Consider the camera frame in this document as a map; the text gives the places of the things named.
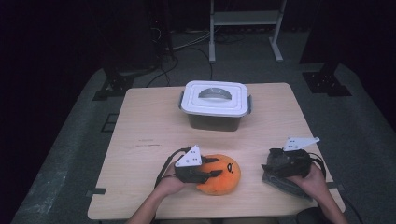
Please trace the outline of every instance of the plastic storage container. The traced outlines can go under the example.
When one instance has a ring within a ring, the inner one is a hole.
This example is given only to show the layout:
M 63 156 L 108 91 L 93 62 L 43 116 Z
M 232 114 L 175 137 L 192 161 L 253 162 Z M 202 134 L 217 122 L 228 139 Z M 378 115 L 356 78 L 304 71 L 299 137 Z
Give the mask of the plastic storage container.
M 233 132 L 251 113 L 251 96 L 241 83 L 191 81 L 180 95 L 179 108 L 194 129 Z

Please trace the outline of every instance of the stuffed toy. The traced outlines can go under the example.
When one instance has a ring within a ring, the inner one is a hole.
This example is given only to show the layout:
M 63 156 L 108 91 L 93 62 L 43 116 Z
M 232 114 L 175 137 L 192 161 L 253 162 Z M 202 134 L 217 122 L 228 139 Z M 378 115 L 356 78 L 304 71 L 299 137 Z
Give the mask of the stuffed toy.
M 232 192 L 241 178 L 241 169 L 235 160 L 224 155 L 208 155 L 206 158 L 217 158 L 218 161 L 204 163 L 199 167 L 202 172 L 210 173 L 213 170 L 222 170 L 216 177 L 210 177 L 204 184 L 198 184 L 197 188 L 210 195 L 224 195 Z

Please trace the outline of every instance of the forearm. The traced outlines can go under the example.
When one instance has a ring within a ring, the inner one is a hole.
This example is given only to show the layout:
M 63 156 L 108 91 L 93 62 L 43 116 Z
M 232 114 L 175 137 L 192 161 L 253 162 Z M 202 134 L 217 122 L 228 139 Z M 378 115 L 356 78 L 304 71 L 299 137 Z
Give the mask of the forearm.
M 137 211 L 128 219 L 127 224 L 149 224 L 154 218 L 160 203 L 165 198 L 165 195 L 158 190 L 150 193 L 147 199 L 140 205 Z
M 347 219 L 341 209 L 333 199 L 330 192 L 328 194 L 315 197 L 324 216 L 335 224 L 347 224 Z

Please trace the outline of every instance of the wooden table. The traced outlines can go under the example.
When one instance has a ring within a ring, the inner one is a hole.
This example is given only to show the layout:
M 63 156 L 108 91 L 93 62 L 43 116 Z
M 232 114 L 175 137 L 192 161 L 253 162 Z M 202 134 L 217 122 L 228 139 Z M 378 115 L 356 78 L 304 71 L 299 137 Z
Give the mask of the wooden table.
M 269 148 L 283 147 L 289 136 L 314 137 L 288 84 L 247 84 L 253 111 L 241 119 L 236 132 L 191 128 L 177 106 L 183 90 L 127 91 L 96 185 L 106 193 L 93 195 L 89 218 L 129 218 L 151 193 L 166 159 L 177 149 L 194 145 L 200 146 L 203 155 L 234 158 L 242 172 L 238 187 L 224 196 L 205 195 L 194 186 L 185 188 L 163 201 L 157 218 L 279 217 L 315 205 L 262 182 L 261 164 L 266 163 Z M 316 144 L 305 150 L 320 155 Z M 332 182 L 329 173 L 327 181 Z M 338 190 L 330 191 L 344 211 Z

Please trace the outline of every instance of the white label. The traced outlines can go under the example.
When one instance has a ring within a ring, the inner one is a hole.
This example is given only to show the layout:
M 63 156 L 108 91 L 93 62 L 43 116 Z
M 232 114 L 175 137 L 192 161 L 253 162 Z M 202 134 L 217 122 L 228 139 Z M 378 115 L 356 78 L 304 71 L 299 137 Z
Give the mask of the white label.
M 284 151 L 294 151 L 301 149 L 303 147 L 309 146 L 316 142 L 320 141 L 318 137 L 316 138 L 297 138 L 297 137 L 290 137 L 286 142 L 285 147 L 283 147 Z
M 188 151 L 180 160 L 176 162 L 176 167 L 186 166 L 199 166 L 202 165 L 201 151 L 197 145 L 195 145 L 190 151 Z

